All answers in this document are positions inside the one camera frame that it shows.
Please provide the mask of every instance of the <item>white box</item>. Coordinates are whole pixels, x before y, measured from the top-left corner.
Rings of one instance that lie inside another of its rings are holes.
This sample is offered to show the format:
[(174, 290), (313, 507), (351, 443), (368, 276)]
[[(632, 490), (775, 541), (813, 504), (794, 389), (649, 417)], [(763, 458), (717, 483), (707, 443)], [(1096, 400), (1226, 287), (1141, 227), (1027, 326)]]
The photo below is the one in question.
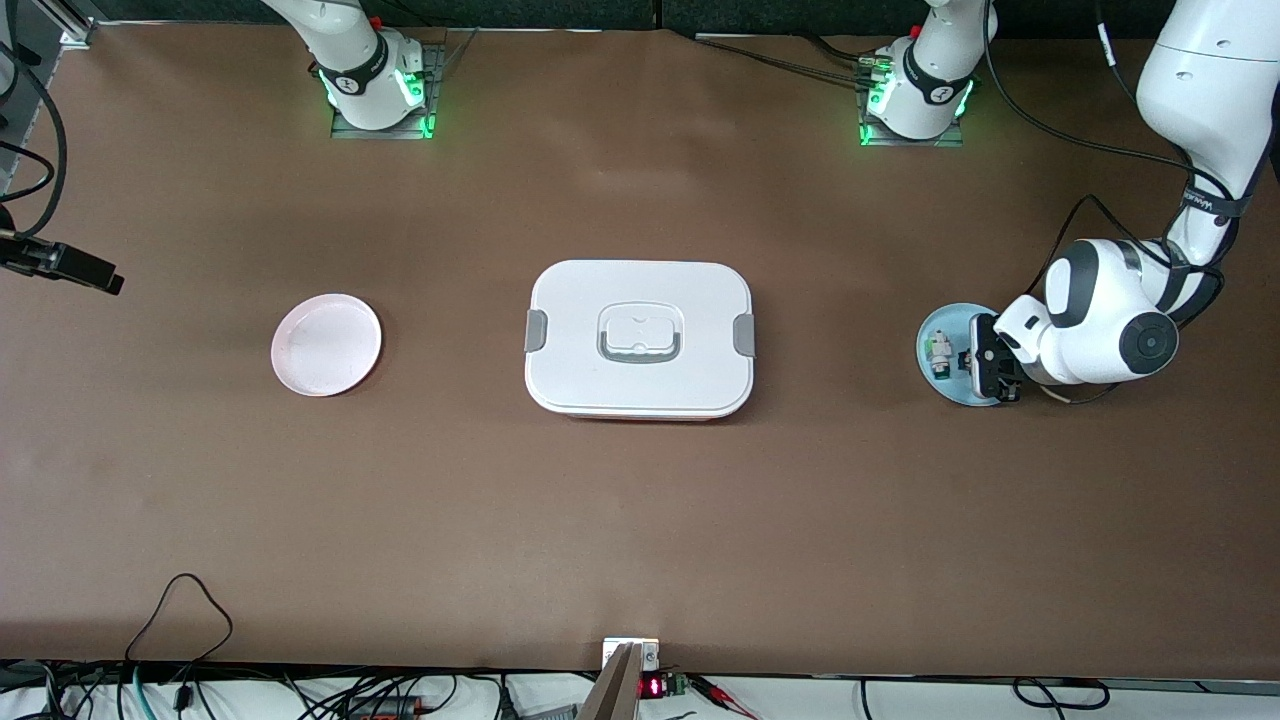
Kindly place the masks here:
[(724, 265), (566, 260), (534, 283), (525, 387), (553, 413), (723, 418), (754, 369), (751, 291)]

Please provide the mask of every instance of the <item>brown table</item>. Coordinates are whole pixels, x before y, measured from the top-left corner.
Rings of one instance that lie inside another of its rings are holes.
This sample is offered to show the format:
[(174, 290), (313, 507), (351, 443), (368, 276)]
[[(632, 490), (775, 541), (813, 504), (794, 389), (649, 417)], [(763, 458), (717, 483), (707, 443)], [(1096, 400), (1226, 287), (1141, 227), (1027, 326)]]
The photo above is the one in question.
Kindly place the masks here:
[[(1164, 150), (1094, 42), (997, 56), (1044, 119)], [(919, 377), (920, 320), (1011, 300), (1084, 192), (1158, 232), (1178, 172), (1041, 135), (989, 87), (964, 149), (859, 147), (847, 91), (666, 32), (481, 33), (424, 142), (330, 141), (306, 65), (280, 27), (109, 27), (64, 55), (44, 236), (128, 282), (0, 277), (3, 655), (119, 657), (192, 570), (236, 618), (224, 660), (571, 669), (646, 633), (703, 671), (1280, 679), (1270, 176), (1167, 370), (969, 410)], [(748, 405), (539, 409), (529, 292), (584, 256), (736, 268)], [(329, 291), (387, 348), (349, 395), (300, 397), (268, 345)], [(218, 633), (187, 587), (140, 653)]]

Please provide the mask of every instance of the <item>white plate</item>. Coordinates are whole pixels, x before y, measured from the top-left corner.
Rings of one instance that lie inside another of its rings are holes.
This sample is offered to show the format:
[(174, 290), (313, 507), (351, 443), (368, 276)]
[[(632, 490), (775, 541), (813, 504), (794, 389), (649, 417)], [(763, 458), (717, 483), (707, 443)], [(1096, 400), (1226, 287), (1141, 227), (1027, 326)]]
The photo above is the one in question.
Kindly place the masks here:
[(383, 327), (349, 295), (320, 295), (289, 311), (271, 338), (271, 368), (284, 387), (324, 397), (348, 391), (374, 369)]

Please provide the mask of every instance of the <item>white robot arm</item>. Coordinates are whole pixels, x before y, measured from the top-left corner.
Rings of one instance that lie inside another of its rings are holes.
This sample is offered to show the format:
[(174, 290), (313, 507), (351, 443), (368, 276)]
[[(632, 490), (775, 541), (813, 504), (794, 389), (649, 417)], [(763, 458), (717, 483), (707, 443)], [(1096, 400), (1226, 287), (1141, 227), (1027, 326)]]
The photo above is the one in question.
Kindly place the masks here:
[(1222, 255), (1272, 138), (1277, 83), (1280, 3), (1178, 0), (1138, 106), (1204, 174), (1188, 183), (1162, 242), (1075, 241), (1050, 265), (1043, 302), (1024, 295), (998, 318), (975, 316), (975, 395), (1010, 398), (1019, 378), (998, 366), (1010, 354), (1041, 384), (1133, 380), (1172, 360), (1179, 324), (1221, 290)]
[[(916, 38), (899, 37), (877, 50), (890, 58), (890, 69), (874, 77), (867, 113), (910, 140), (942, 135), (969, 92), (969, 76), (982, 59), (983, 9), (987, 0), (928, 0), (933, 6)], [(996, 35), (991, 10), (987, 35)]]
[(302, 36), (329, 102), (352, 126), (389, 128), (424, 104), (425, 94), (408, 79), (422, 70), (422, 45), (390, 28), (375, 31), (358, 0), (262, 3)]

